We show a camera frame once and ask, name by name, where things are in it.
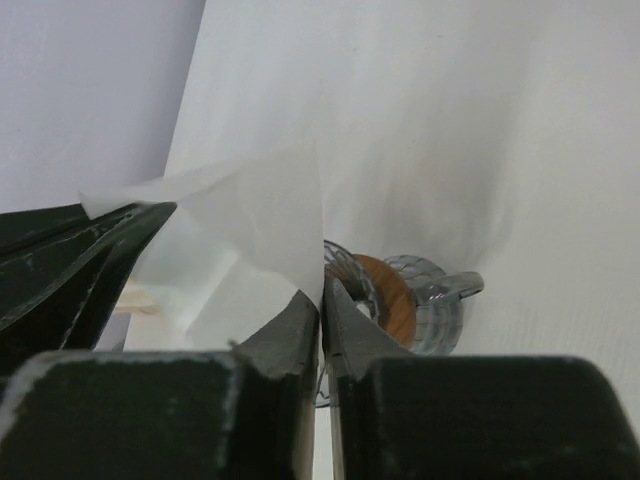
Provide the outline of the clear glass dripper cone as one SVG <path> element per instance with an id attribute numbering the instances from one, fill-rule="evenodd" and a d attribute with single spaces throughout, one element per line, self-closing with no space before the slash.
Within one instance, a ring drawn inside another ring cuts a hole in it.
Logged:
<path id="1" fill-rule="evenodd" d="M 324 241 L 325 273 L 342 283 L 358 308 L 374 322 L 380 314 L 379 297 L 372 277 L 364 265 L 347 249 L 332 241 Z"/>

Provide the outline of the white paper coffee filter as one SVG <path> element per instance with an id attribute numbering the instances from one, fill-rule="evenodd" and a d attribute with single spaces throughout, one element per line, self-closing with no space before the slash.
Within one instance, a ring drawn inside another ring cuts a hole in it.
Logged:
<path id="1" fill-rule="evenodd" d="M 318 305 L 323 225 L 316 148 L 304 142 L 135 186 L 93 190 L 90 218 L 128 204 L 176 208 L 118 306 L 129 350 L 218 350 L 248 339 L 294 295 Z"/>

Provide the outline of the clear glass carafe server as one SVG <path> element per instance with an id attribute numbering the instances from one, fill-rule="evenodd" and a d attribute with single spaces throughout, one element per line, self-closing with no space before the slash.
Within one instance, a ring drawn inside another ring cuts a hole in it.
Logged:
<path id="1" fill-rule="evenodd" d="M 447 274 L 415 255 L 392 256 L 385 262 L 408 286 L 415 307 L 415 332 L 408 349 L 425 356 L 450 354 L 464 326 L 462 301 L 484 289 L 482 276 L 473 271 Z"/>

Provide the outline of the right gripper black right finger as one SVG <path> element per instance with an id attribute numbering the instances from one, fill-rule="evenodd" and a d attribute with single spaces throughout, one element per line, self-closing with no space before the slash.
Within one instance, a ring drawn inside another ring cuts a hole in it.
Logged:
<path id="1" fill-rule="evenodd" d="M 639 444 L 592 363 L 560 356 L 421 356 L 325 284 L 338 479 L 635 479 Z"/>

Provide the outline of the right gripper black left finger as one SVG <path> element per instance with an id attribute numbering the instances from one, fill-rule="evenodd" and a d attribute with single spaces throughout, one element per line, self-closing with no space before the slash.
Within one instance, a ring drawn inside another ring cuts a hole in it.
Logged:
<path id="1" fill-rule="evenodd" d="M 1 402 L 5 479 L 308 479 L 319 314 L 227 351 L 40 354 Z"/>

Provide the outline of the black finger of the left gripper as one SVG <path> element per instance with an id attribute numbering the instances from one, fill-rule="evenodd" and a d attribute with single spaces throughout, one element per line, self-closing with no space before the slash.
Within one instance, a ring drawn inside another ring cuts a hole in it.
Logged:
<path id="1" fill-rule="evenodd" d="M 143 246 L 143 206 L 90 219 L 80 205 L 3 214 L 1 278 L 66 279 L 86 267 L 124 276 Z"/>
<path id="2" fill-rule="evenodd" d="M 2 374 L 42 352 L 96 346 L 136 261 L 176 209 L 173 202 L 140 205 L 143 246 L 124 276 L 86 267 L 62 280 L 1 278 Z"/>

